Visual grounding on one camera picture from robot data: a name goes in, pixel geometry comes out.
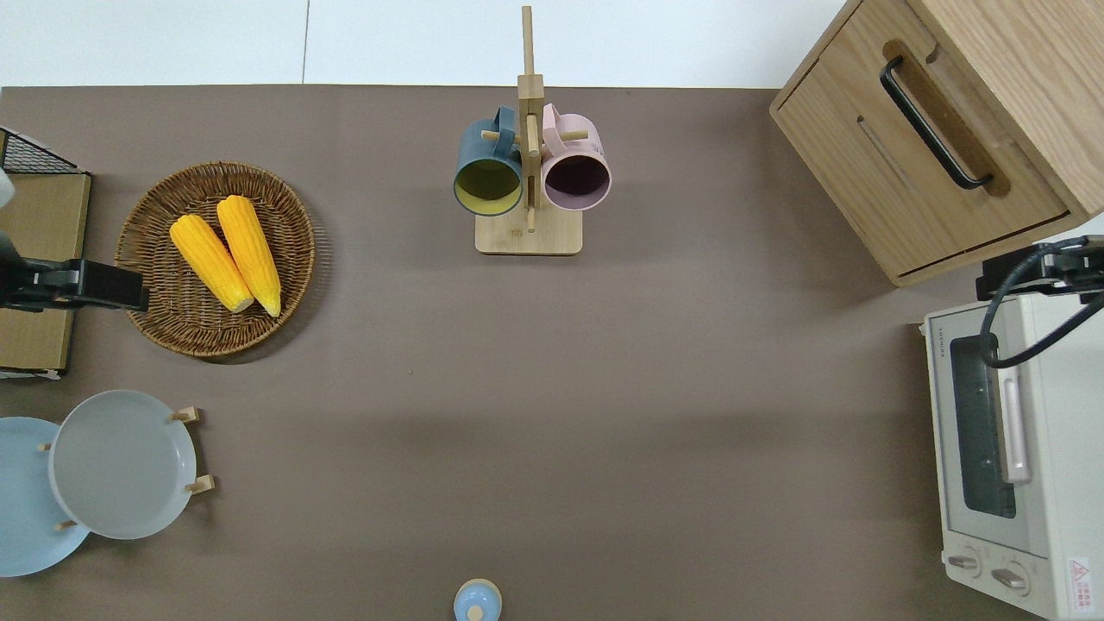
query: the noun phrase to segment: pink mug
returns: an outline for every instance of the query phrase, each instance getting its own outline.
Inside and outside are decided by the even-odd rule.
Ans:
[[[585,130],[586,138],[564,140],[567,131]],[[598,130],[578,114],[560,114],[544,106],[541,152],[541,188],[552,204],[572,211],[591,209],[609,193],[609,165],[602,151]]]

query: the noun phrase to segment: corn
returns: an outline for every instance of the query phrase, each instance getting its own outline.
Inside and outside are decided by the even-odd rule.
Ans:
[[[273,317],[279,316],[279,275],[250,199],[229,196],[219,203],[219,223],[250,292]]]
[[[169,238],[211,293],[231,313],[253,304],[253,295],[237,266],[211,227],[195,214],[181,215],[169,227]]]

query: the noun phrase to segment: white wall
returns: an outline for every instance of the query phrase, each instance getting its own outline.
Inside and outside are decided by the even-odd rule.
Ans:
[[[486,84],[520,0],[0,0],[0,86]],[[778,87],[843,0],[531,0],[548,85]]]

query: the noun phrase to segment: black handle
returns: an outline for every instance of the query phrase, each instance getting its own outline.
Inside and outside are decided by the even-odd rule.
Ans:
[[[940,140],[935,130],[932,129],[932,126],[927,124],[927,120],[925,120],[920,114],[920,110],[916,109],[916,105],[913,104],[912,99],[909,98],[909,95],[901,90],[901,85],[893,80],[893,69],[903,61],[903,56],[896,56],[890,61],[884,69],[882,69],[880,76],[882,87],[885,88],[890,98],[893,99],[893,103],[901,109],[901,114],[909,119],[909,124],[912,125],[912,128],[920,135],[920,139],[924,140],[924,144],[927,145],[932,155],[935,156],[935,159],[940,160],[940,164],[943,165],[943,169],[947,171],[947,175],[951,176],[951,179],[959,188],[964,190],[973,190],[974,188],[980,188],[991,181],[992,175],[986,175],[980,179],[974,179],[965,170],[963,170],[962,166],[958,166],[958,161],[955,160],[955,156],[951,155],[951,151],[947,150],[947,146],[943,144],[943,140]]]

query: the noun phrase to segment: oven door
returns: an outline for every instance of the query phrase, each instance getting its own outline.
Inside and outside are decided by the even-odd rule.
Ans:
[[[933,317],[928,326],[933,394],[946,527],[1049,556],[1033,425],[1039,412],[1020,399],[1032,365],[996,370],[981,361],[985,305]],[[992,333],[1001,355],[1025,347],[1022,307],[1000,305]]]

